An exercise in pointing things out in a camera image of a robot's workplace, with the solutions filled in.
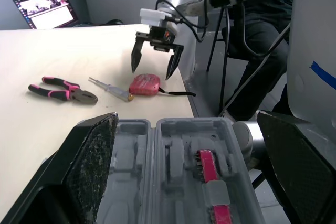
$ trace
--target black pants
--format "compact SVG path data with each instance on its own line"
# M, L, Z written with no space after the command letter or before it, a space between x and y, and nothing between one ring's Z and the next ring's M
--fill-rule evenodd
M289 20L254 20L246 24L246 43L257 53L265 53L279 34L289 24ZM289 36L271 53L260 71L242 89L235 101L227 109L237 121L249 120L259 108L261 102L286 72L287 55L289 52ZM249 55L249 62L240 80L238 88L250 77L263 61L262 57ZM291 114L287 100L287 86L281 101L275 106L275 112Z

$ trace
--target pliers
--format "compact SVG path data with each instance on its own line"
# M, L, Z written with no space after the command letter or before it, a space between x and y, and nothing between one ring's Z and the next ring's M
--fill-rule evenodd
M61 86L66 90L47 90L34 84L29 85L28 89L43 97L56 98L61 101L76 100L85 104L96 104L98 101L98 98L94 94L81 90L78 84L55 77L42 77L42 82L45 84Z

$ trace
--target screwdriver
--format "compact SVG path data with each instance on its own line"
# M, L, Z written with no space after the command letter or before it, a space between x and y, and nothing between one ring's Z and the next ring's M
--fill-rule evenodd
M115 87L110 84L105 84L101 81L95 80L94 78L89 77L89 80L92 81L94 84L102 87L106 91L108 91L110 94L113 94L115 97L118 97L119 99L125 101L125 102L130 102L133 101L134 96L130 94L129 91L124 91L118 87Z

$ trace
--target blue tape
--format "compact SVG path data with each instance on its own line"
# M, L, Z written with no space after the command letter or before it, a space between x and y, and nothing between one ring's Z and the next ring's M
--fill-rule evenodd
M336 89L336 78L322 69L315 61L310 67L324 82Z

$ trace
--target pink tape measure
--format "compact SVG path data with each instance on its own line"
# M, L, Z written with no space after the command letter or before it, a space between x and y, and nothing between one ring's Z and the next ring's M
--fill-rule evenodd
M166 92L160 88L160 78L154 74L146 73L141 74L134 78L132 84L130 85L131 94L139 95L156 95L158 92L171 95L192 95L196 96L192 92Z

